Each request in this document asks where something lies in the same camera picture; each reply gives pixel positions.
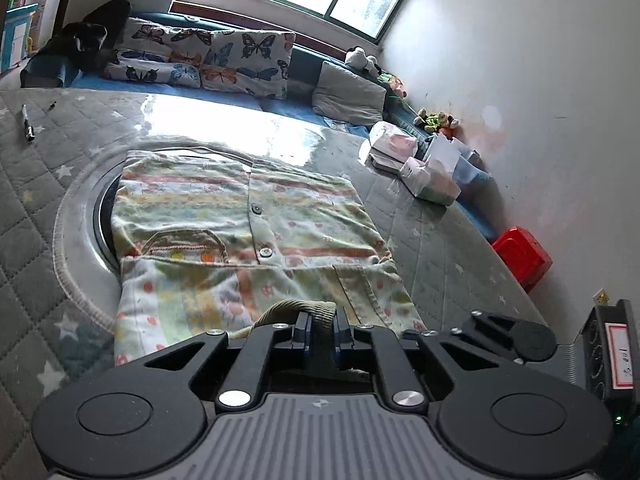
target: label with red border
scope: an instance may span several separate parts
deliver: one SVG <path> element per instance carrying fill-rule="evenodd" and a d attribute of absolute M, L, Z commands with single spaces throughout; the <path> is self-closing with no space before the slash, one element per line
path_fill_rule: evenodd
<path fill-rule="evenodd" d="M 634 387 L 634 372 L 629 351 L 629 336 L 626 325 L 622 323 L 605 323 L 609 360 L 613 375 L 614 390 L 631 390 Z"/>

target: bed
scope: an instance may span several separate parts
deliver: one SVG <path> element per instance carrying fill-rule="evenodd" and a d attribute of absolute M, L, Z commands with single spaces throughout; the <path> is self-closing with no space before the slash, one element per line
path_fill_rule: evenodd
<path fill-rule="evenodd" d="M 36 134 L 31 144 L 19 120 L 22 104 Z M 475 309 L 543 322 L 459 206 L 416 200 L 395 177 L 366 164 L 368 141 L 360 137 L 175 96 L 85 89 L 0 92 L 0 476 L 5 480 L 44 472 L 29 433 L 41 399 L 113 365 L 115 307 L 104 298 L 119 295 L 117 273 L 107 257 L 98 261 L 100 251 L 90 242 L 82 253 L 82 229 L 95 231 L 87 219 L 96 200 L 82 190 L 98 189 L 105 175 L 117 174 L 130 148 L 195 146 L 350 180 L 427 328 L 448 330 Z"/>

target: blue cabinet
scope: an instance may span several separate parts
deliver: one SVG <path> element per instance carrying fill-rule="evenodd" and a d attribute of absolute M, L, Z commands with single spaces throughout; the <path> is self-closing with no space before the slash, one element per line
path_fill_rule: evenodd
<path fill-rule="evenodd" d="M 10 69 L 27 57 L 27 38 L 37 9 L 38 4 L 31 4 L 6 12 L 0 45 L 0 72 Z"/>

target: silver screw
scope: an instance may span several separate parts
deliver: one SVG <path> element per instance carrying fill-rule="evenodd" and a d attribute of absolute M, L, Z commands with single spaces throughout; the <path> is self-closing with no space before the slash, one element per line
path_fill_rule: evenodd
<path fill-rule="evenodd" d="M 417 406 L 424 402 L 424 395 L 413 390 L 403 390 L 392 397 L 396 404 L 400 406 Z"/>
<path fill-rule="evenodd" d="M 236 408 L 238 406 L 248 404 L 251 400 L 251 395 L 242 390 L 229 390 L 221 393 L 218 400 L 225 406 L 232 406 Z"/>

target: red container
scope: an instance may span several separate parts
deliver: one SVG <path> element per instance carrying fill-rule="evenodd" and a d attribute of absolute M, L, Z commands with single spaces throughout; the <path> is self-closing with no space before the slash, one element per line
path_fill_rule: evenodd
<path fill-rule="evenodd" d="M 492 247 L 526 292 L 539 282 L 553 263 L 542 245 L 522 227 L 507 229 Z"/>

